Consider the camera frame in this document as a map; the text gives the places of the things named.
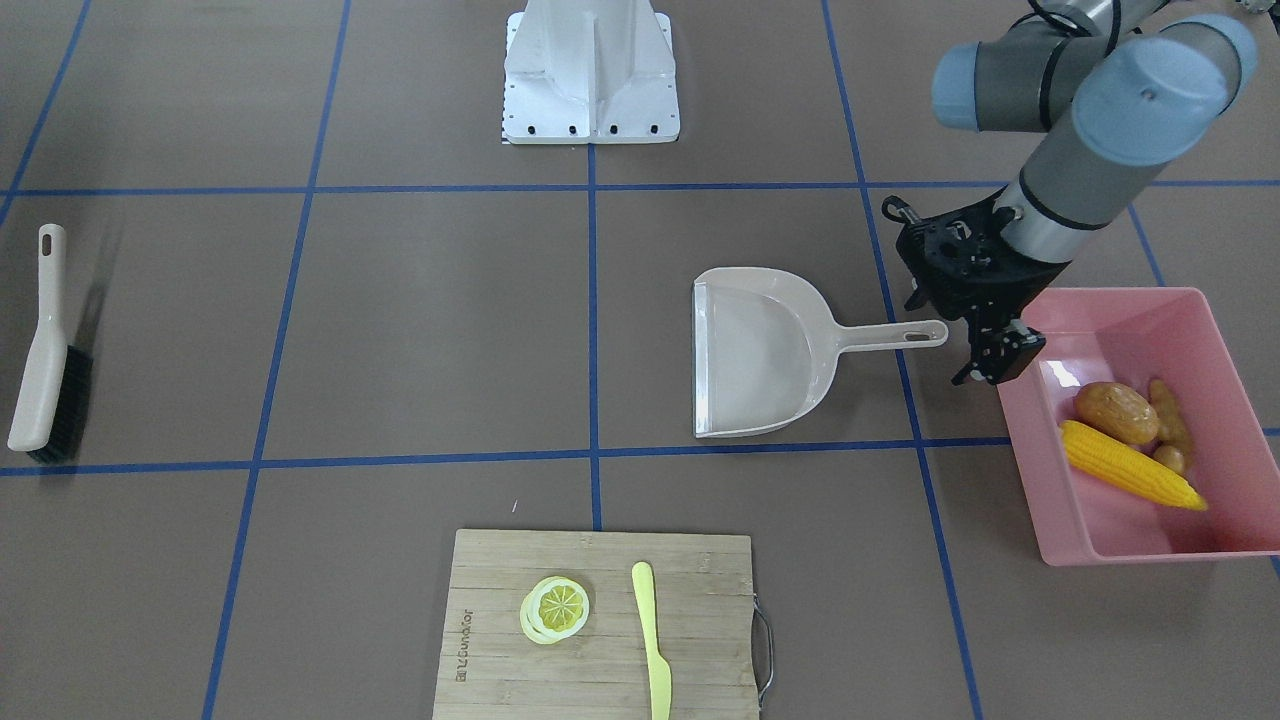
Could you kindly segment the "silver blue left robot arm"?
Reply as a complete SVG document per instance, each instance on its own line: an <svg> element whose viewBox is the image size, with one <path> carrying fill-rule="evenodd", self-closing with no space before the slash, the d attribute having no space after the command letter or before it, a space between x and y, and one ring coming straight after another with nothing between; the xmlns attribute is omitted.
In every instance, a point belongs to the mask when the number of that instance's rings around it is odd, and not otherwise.
<svg viewBox="0 0 1280 720"><path fill-rule="evenodd" d="M931 86L936 119L970 132L1038 133L991 196L922 217L891 195L905 306L966 323L963 386L1018 378L1046 346L1024 309L1244 94L1260 61L1239 20L1189 15L1143 35L1160 1L1033 1L993 42L951 47Z"/></svg>

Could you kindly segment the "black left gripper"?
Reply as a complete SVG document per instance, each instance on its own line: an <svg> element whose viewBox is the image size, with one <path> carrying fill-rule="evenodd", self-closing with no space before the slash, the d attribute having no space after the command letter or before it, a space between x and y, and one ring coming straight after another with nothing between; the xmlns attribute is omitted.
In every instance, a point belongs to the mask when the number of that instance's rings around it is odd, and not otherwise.
<svg viewBox="0 0 1280 720"><path fill-rule="evenodd" d="M920 217L897 195L882 214L902 225L896 251L915 281L905 309L927 304L946 320L968 322L970 356L952 386L998 386L1016 379L1046 346L1046 336L1027 325L1023 309L1065 269L1043 263L1006 242L1010 209L991 195L937 217Z"/></svg>

